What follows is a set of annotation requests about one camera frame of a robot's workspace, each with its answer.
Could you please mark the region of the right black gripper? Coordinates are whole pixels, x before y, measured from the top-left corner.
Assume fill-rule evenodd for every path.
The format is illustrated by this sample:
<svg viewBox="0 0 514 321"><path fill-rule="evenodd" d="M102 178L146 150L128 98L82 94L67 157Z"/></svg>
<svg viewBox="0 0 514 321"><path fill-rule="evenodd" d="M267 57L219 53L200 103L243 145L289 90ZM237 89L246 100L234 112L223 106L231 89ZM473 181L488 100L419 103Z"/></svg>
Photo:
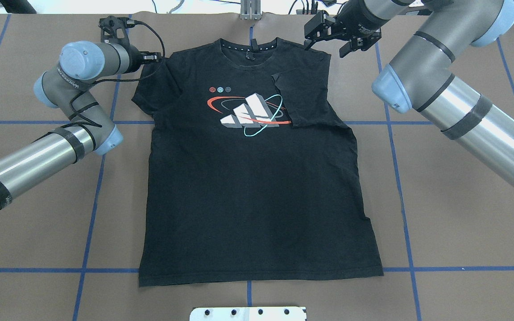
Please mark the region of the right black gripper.
<svg viewBox="0 0 514 321"><path fill-rule="evenodd" d="M341 12L332 17L328 12L317 12L304 25L304 50L321 41L342 40L345 44L339 49L339 57L344 58L355 51L367 51L382 37L381 25L370 21L365 14Z"/></svg>

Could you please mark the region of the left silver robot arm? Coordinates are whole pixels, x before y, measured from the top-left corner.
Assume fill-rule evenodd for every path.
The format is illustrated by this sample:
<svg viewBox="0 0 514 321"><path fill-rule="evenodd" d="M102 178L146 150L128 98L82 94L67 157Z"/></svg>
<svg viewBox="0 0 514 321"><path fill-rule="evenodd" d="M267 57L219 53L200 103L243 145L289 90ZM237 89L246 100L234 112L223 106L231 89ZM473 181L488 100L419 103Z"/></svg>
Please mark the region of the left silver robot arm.
<svg viewBox="0 0 514 321"><path fill-rule="evenodd" d="M90 90L102 82L116 82L116 75L158 63L165 53L141 51L127 41L65 45L56 65L33 86L35 97L59 110L65 120L0 159L0 210L86 155L104 155L118 146L123 136Z"/></svg>

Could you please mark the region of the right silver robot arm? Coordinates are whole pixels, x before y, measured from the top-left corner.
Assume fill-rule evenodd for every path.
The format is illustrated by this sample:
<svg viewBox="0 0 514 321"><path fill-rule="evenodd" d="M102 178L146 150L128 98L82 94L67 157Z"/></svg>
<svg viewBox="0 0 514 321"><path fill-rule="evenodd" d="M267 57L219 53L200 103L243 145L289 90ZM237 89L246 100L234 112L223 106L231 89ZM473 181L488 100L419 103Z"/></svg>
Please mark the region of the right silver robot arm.
<svg viewBox="0 0 514 321"><path fill-rule="evenodd" d="M514 119L454 75L470 45L496 41L514 24L513 0L425 0L422 26L383 67L373 93L397 112L414 109L514 187Z"/></svg>

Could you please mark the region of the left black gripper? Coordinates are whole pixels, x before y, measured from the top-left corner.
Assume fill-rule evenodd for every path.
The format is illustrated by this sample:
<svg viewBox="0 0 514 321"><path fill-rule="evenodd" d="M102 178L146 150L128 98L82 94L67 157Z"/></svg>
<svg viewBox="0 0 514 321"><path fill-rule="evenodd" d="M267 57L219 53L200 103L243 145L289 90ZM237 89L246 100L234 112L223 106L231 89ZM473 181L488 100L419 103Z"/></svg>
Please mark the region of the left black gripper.
<svg viewBox="0 0 514 321"><path fill-rule="evenodd" d="M126 51L129 58L126 73L135 72L142 65L153 63L153 61L160 61L163 57L160 52L139 51L136 47L129 47Z"/></svg>

